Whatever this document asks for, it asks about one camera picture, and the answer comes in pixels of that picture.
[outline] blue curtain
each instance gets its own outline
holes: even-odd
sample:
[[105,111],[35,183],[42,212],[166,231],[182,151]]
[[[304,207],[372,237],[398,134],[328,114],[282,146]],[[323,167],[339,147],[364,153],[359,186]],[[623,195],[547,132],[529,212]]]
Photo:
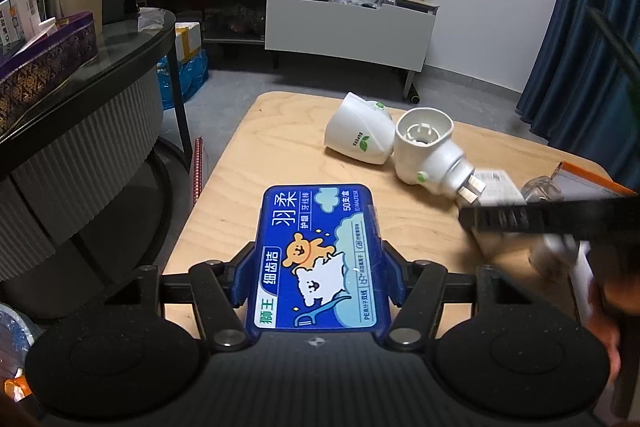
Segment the blue curtain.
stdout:
[[628,78],[586,6],[601,10],[640,51],[640,0],[557,0],[516,111],[551,147],[594,160],[615,181],[639,190],[640,145]]

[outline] brown cartoon dog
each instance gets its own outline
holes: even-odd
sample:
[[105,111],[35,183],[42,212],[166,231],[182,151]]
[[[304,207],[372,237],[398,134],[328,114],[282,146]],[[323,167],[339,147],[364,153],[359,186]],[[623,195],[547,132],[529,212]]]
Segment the brown cartoon dog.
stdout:
[[312,241],[307,241],[300,232],[293,235],[293,241],[287,247],[287,258],[282,261],[282,265],[288,268],[292,264],[297,264],[293,272],[300,268],[311,270],[314,267],[316,259],[322,257],[329,259],[332,253],[335,253],[335,247],[321,247],[322,238],[318,237]]

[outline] wooden table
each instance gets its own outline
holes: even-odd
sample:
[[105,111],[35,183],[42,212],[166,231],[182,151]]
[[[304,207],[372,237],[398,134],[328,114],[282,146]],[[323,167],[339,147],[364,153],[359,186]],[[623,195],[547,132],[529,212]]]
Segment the wooden table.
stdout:
[[[185,273],[208,259],[229,261],[255,239],[264,191],[272,185],[294,184],[364,184],[373,194],[383,239],[408,260],[429,259],[465,273],[484,264],[449,200],[402,183],[391,161],[368,165],[324,148],[324,128],[341,102],[290,92],[258,97],[210,176],[165,273]],[[403,113],[390,111],[394,121]],[[600,166],[578,156],[464,123],[456,123],[453,139],[473,165],[503,169],[517,186],[551,175],[563,160],[607,176]],[[543,282],[529,266],[526,250],[496,256],[492,264],[575,315],[568,282]],[[468,305],[446,308],[441,331],[469,316]],[[166,317],[197,335],[189,305],[167,306]]]

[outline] green leaf logo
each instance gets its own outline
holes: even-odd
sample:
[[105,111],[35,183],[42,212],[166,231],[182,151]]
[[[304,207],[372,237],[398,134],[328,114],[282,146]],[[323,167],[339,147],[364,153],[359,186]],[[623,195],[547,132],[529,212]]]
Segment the green leaf logo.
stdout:
[[364,151],[367,152],[367,147],[369,146],[369,144],[367,144],[367,140],[369,139],[369,136],[363,136],[362,140],[360,140],[360,148]]

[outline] white cabinet drawer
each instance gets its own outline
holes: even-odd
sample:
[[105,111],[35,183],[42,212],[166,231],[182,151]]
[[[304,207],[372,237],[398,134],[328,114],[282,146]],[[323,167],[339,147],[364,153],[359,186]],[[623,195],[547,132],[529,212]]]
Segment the white cabinet drawer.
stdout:
[[309,0],[267,0],[265,48],[422,71],[435,15]]

